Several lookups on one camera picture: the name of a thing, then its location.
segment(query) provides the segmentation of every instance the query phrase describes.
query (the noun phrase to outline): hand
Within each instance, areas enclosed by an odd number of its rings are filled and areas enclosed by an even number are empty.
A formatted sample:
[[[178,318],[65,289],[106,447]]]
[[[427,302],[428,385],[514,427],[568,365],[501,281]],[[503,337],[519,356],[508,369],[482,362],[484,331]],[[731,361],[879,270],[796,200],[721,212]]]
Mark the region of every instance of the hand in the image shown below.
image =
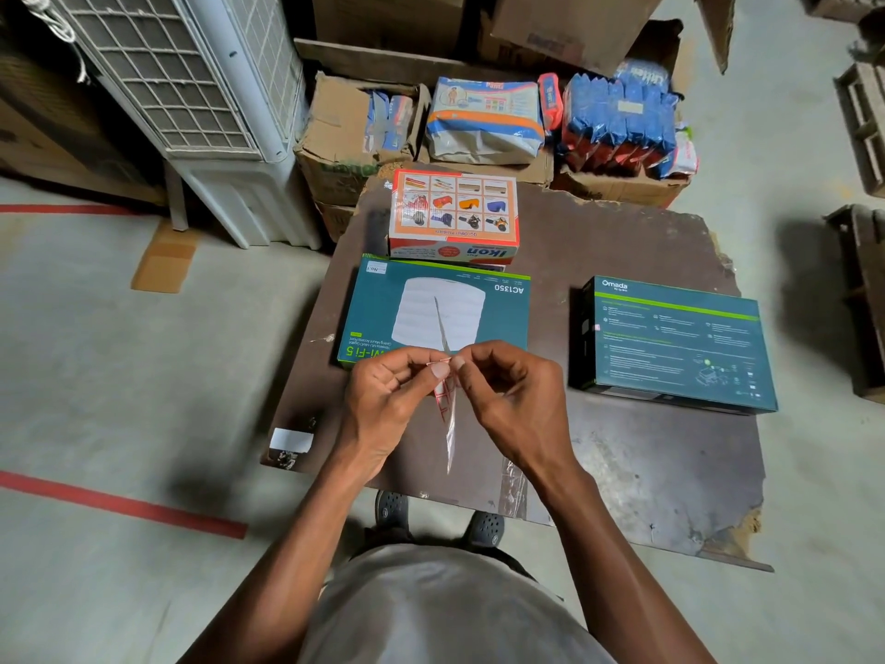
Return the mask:
[[[355,462],[364,484],[399,445],[418,403],[448,376],[444,359],[441,351],[403,347],[353,367],[333,456]]]
[[[451,365],[476,418],[524,473],[556,474],[577,465],[559,364],[493,340],[464,347]]]

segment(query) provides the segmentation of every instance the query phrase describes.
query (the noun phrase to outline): omada logo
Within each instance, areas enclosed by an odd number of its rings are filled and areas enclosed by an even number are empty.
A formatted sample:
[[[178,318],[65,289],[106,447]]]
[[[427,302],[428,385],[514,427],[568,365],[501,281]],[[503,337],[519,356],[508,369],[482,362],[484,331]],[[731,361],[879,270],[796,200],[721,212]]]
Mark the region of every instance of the omada logo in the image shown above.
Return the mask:
[[[489,258],[504,258],[509,255],[507,249],[481,249],[479,247],[468,247],[467,255],[487,255]]]
[[[626,290],[626,284],[621,284],[619,281],[609,281],[608,279],[603,279],[603,287],[614,287],[619,291]]]

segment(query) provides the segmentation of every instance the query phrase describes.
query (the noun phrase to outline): air cooler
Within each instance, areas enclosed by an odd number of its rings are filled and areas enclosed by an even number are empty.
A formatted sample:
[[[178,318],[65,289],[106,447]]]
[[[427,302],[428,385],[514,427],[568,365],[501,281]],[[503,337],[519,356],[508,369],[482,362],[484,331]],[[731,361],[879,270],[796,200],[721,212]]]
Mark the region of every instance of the air cooler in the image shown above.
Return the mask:
[[[320,245],[280,0],[54,0],[99,79],[241,247]]]

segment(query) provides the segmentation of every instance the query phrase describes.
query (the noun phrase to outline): white cord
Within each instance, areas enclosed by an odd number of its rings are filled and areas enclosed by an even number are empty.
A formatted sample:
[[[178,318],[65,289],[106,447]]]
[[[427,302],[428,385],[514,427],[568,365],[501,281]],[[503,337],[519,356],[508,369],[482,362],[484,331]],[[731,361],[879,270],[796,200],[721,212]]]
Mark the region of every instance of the white cord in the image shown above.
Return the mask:
[[[50,0],[21,1],[28,7],[28,11],[50,26],[52,34],[73,47],[74,53],[77,54],[77,59],[80,61],[80,75],[77,76],[77,83],[89,83],[89,75],[86,74],[86,61],[83,59],[80,47],[77,46],[77,35],[73,32],[71,23],[61,18],[59,12],[52,8]]]

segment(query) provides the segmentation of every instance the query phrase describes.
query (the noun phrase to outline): forearm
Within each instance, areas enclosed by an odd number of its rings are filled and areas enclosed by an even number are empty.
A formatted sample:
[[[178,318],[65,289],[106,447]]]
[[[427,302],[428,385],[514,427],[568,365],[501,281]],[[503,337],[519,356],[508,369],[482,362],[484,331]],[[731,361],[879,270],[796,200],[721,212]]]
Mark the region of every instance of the forearm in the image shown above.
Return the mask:
[[[532,481],[559,531],[587,628],[619,664],[714,662],[577,461]]]
[[[265,553],[180,664],[294,661],[350,506],[365,483],[332,457],[299,506],[289,532]]]

